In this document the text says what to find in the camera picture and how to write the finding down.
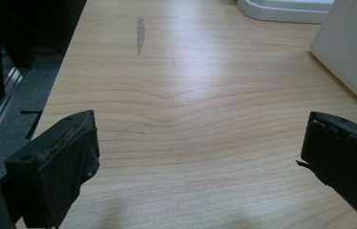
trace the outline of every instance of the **white object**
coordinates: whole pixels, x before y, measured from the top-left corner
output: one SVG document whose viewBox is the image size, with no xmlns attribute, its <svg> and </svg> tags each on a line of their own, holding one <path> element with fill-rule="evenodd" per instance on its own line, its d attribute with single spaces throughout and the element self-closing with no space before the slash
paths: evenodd
<svg viewBox="0 0 357 229">
<path fill-rule="evenodd" d="M 311 51 L 357 94 L 357 0 L 336 0 Z"/>
<path fill-rule="evenodd" d="M 334 0 L 238 0 L 246 15 L 264 21 L 321 24 Z"/>
</svg>

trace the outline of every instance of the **light wood surface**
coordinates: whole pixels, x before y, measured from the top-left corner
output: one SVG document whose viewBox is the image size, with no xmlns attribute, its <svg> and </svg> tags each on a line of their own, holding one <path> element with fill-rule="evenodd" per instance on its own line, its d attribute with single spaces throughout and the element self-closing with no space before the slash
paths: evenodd
<svg viewBox="0 0 357 229">
<path fill-rule="evenodd" d="M 318 29 L 234 0 L 88 0 L 36 133 L 95 112 L 101 166 L 61 228 L 357 228 L 295 162 L 310 111 L 357 122 Z"/>
</svg>

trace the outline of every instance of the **gray carpet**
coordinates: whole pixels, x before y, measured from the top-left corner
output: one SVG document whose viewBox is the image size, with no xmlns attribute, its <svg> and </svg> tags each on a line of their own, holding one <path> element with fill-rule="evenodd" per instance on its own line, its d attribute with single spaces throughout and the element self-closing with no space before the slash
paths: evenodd
<svg viewBox="0 0 357 229">
<path fill-rule="evenodd" d="M 0 124 L 0 177 L 6 173 L 4 160 L 28 144 L 37 114 L 22 111 L 43 111 L 63 56 L 46 49 L 32 50 L 35 61 L 30 70 L 21 70 L 24 78 Z"/>
</svg>

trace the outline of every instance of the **wooden table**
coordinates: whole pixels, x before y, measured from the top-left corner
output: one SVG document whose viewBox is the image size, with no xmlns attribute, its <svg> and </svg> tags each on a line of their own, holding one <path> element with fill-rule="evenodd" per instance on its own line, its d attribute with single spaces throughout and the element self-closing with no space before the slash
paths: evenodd
<svg viewBox="0 0 357 229">
<path fill-rule="evenodd" d="M 318 29 L 234 0 L 89 0 L 37 130 L 95 112 L 101 166 L 61 228 L 357 228 L 295 162 L 310 111 L 357 122 Z"/>
</svg>

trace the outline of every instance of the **white box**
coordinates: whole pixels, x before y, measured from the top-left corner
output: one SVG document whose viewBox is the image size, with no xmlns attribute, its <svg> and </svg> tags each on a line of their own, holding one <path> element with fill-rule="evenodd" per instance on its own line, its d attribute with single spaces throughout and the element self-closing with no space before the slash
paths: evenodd
<svg viewBox="0 0 357 229">
<path fill-rule="evenodd" d="M 357 94 L 357 0 L 336 0 L 311 51 Z"/>
<path fill-rule="evenodd" d="M 238 0 L 244 15 L 264 21 L 321 24 L 333 0 Z"/>
</svg>

